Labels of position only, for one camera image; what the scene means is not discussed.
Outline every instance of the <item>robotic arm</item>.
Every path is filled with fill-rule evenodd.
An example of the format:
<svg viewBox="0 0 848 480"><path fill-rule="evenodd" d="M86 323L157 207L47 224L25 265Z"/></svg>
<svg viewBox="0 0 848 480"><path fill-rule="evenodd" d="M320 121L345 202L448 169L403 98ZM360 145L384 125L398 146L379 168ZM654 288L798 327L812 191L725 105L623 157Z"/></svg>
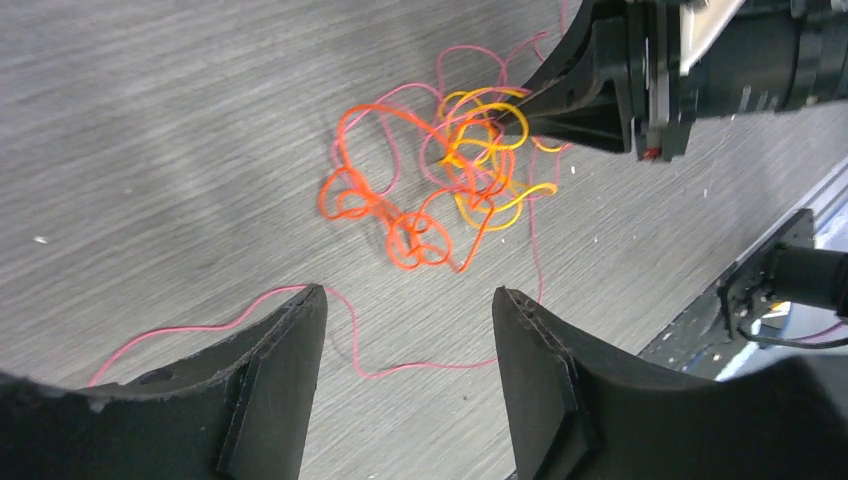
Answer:
<svg viewBox="0 0 848 480"><path fill-rule="evenodd" d="M670 161L699 118L848 99L848 0L585 0L525 88L531 135Z"/></svg>

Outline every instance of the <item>black cable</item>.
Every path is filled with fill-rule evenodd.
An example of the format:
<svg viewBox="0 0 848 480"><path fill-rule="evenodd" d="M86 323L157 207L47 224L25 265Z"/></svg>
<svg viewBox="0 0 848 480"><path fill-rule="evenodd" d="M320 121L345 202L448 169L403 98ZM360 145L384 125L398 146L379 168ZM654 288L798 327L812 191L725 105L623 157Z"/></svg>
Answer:
<svg viewBox="0 0 848 480"><path fill-rule="evenodd" d="M743 320L739 322L736 330L745 340L756 342L763 345L775 345L780 347L802 348L805 350L827 350L828 348L844 347L848 345L848 337L837 340L828 340L827 342L807 343L796 340L788 340L785 338L766 337L764 335L755 335L751 333L751 325L755 320Z"/></svg>

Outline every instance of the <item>yellow string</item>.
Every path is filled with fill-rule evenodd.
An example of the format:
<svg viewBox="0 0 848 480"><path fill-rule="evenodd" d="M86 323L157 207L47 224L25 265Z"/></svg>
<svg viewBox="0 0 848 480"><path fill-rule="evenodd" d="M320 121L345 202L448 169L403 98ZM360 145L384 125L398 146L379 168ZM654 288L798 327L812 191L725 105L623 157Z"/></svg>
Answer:
<svg viewBox="0 0 848 480"><path fill-rule="evenodd" d="M518 221L518 219L521 216L521 213L523 211L523 202L529 195L531 195L533 193L537 193L537 192L543 192L543 191L547 192L548 195L553 195L557 192L557 186L553 183L550 183L550 182L543 182L543 183L538 183L538 184L535 184L535 185L526 185L526 184L523 184L521 182L514 181L512 178L507 178L506 175L501 175L501 174L495 173L495 172L501 171L500 164L498 163L497 155L495 155L495 153L498 152L498 151L504 151L504 150L516 150L519 147L521 147L522 145L524 145L527 142L527 139L530 138L529 137L530 128L529 128L529 125L528 125L528 122L527 122L527 118L515 106L510 105L508 103L504 103L504 102L484 103L482 100L480 100L479 97L480 97L481 93L487 92L487 91L488 91L488 89L477 89L477 90L472 90L470 92L461 91L461 90L453 92L450 95L447 95L444 98L444 100L439 104L439 107L438 107L436 113L437 113L437 116L438 116L439 119L445 121L446 134L447 134L448 138L451 140L451 149L450 150L456 152L456 151L458 151L458 148L459 148L460 145L475 145L475 146L484 148L485 150L483 151L483 154L480 155L479 158L474 161L474 166L476 168L480 169L481 171L483 171L483 173L485 173L489 177L491 177L493 182L495 182L497 184L504 185L505 189L508 190L512 194L512 197L513 197L512 200L510 200L509 202L507 202L503 205L498 205L498 206L494 207L494 213L495 214L502 213L502 212L505 212L505 211L513 209L513 208L515 210L514 210L512 216L508 220L506 220L506 221L504 221L503 223L500 223L500 224L490 223L483 230L485 232L493 232L493 231L504 230L506 228L509 228L512 225L514 225L515 222ZM517 91L517 90L501 90L500 92L503 92L503 93L506 93L506 94L509 94L509 95L514 95L516 97L523 97L524 96L523 92L520 92L520 91ZM448 104L453 99L455 99L457 97L460 97L459 100L457 100L457 102L454 105L451 112L449 114L446 114L445 110L446 110ZM482 115L482 118L484 120L490 121L491 119L488 116L488 112L493 111L493 110L494 111L508 111L508 112L512 113L515 116L515 118L518 119L518 122L521 124L521 127L522 127L521 137L517 141L515 141L514 143L502 144L502 143L496 142L496 139L494 138L492 131L487 129L487 134L486 134L487 140L480 140L480 139L476 139L476 138L465 138L465 134L466 134L468 128L470 126L472 126L473 124L472 125L468 125L468 124L462 125L456 130L456 132L452 132L450 125L454 121L457 120L455 118L455 113L459 110L460 107L462 107L463 105L465 105L469 101L474 102L474 104L476 106L474 108L471 108L470 110L462 113L462 115L461 115L462 118L466 118L466 117L467 118L473 118L475 116L481 116ZM559 153L559 151L562 149L562 147L559 147L559 148L546 147L546 146L542 145L535 138L533 138L532 141L536 145L536 147L539 148L543 152ZM486 163L491 163L492 168L491 169L485 168ZM447 164L447 165L450 165L451 167L454 167L454 168L460 169L460 170L467 167L467 165L464 165L462 163L462 161L459 158L457 158L455 155L445 156L442 159L442 161L440 162L440 164L442 164L442 165ZM471 212L480 212L480 213L488 214L490 212L490 210L492 210L492 207L482 206L482 205L478 205L477 208L473 208L469 203L469 199L462 196L459 193L454 194L454 202L456 203L457 209L459 210L459 213L462 216L462 218L469 225L471 225L473 228L478 229L478 230L480 228L482 228L482 224L476 222L474 219L471 218Z"/></svg>

